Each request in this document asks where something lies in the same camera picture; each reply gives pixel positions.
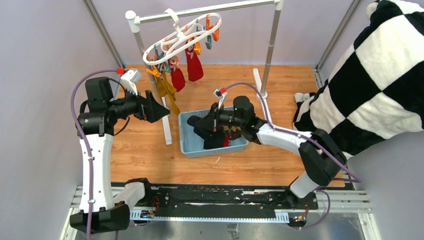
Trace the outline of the black sock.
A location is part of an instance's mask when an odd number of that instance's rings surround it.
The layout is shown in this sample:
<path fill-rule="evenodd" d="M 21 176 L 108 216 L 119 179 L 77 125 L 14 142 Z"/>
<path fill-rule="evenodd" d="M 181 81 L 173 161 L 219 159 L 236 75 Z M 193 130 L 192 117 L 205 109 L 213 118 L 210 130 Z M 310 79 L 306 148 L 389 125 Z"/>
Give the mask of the black sock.
<path fill-rule="evenodd" d="M 214 137 L 214 132 L 204 126 L 202 126 L 199 122 L 202 120 L 200 116 L 192 115 L 190 116 L 186 123 L 193 127 L 193 132 L 201 137 L 204 140 L 210 140 Z"/>
<path fill-rule="evenodd" d="M 224 148 L 224 139 L 226 137 L 226 134 L 222 132 L 214 132 L 212 139 L 204 139 L 203 140 L 203 149 L 205 150 L 211 150 L 211 149 L 218 149 L 218 148 Z"/>

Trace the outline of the light blue plastic basket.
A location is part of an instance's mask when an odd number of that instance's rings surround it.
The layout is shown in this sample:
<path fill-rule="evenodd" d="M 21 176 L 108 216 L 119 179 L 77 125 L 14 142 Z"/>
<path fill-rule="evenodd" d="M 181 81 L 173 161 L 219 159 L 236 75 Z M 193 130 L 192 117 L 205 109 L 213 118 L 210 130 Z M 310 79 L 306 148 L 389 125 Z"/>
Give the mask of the light blue plastic basket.
<path fill-rule="evenodd" d="M 194 133 L 194 127 L 188 125 L 187 120 L 191 116 L 205 117 L 210 109 L 201 109 L 181 112 L 178 115 L 180 150 L 187 158 L 199 158 L 212 155 L 222 155 L 243 151 L 249 142 L 241 136 L 230 140 L 229 146 L 213 149 L 204 149 L 204 140 Z"/>

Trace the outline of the red snowflake christmas sock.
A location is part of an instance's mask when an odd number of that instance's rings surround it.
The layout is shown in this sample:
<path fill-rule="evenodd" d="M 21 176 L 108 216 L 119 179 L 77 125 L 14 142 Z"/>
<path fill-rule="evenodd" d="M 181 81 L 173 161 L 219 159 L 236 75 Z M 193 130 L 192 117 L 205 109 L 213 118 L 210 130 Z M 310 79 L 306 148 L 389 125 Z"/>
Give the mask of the red snowflake christmas sock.
<path fill-rule="evenodd" d="M 224 142 L 223 142 L 223 147 L 226 148 L 226 147 L 230 146 L 231 138 L 232 138 L 232 136 L 231 136 L 230 133 L 225 136 L 225 139 L 224 139 Z"/>

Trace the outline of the brown argyle sock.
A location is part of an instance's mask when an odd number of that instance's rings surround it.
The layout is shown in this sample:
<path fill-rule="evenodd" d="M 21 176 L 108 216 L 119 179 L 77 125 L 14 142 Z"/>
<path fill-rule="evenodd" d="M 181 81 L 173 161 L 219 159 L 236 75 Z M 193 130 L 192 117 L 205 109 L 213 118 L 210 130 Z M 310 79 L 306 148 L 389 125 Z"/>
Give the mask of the brown argyle sock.
<path fill-rule="evenodd" d="M 225 139 L 228 142 L 242 137 L 241 128 L 238 126 L 224 126 L 223 131 L 225 133 Z"/>

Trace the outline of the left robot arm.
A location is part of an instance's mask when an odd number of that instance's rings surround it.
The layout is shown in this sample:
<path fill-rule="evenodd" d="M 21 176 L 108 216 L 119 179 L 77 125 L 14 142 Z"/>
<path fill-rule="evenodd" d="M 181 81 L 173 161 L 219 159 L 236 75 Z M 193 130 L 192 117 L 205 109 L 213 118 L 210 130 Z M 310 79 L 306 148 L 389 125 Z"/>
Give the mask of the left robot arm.
<path fill-rule="evenodd" d="M 125 96 L 113 99 L 109 77 L 95 77 L 85 81 L 87 100 L 73 113 L 83 156 L 83 188 L 79 212 L 69 218 L 70 226 L 86 234 L 126 230 L 130 225 L 131 210 L 138 203 L 142 207 L 153 201 L 150 183 L 146 178 L 126 182 L 117 195 L 112 193 L 111 151 L 115 124 L 119 119 L 134 116 L 155 123 L 170 114 L 158 103 L 150 90 L 145 96 L 125 91 Z"/>

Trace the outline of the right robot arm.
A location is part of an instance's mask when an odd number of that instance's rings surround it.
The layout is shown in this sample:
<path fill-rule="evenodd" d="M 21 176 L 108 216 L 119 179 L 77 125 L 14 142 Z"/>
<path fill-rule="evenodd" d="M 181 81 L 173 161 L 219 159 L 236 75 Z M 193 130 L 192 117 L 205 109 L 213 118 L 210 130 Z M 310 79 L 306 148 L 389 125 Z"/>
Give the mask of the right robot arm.
<path fill-rule="evenodd" d="M 251 143 L 279 147 L 300 156 L 305 171 L 289 185 L 282 199 L 292 209 L 301 207 L 309 193 L 333 181 L 347 163 L 326 131 L 295 131 L 271 126 L 267 120 L 256 116 L 254 105 L 245 95 L 233 100 L 232 109 L 213 103 L 206 116 L 193 124 L 195 133 L 208 139 L 225 126 L 238 127 L 241 135 Z"/>

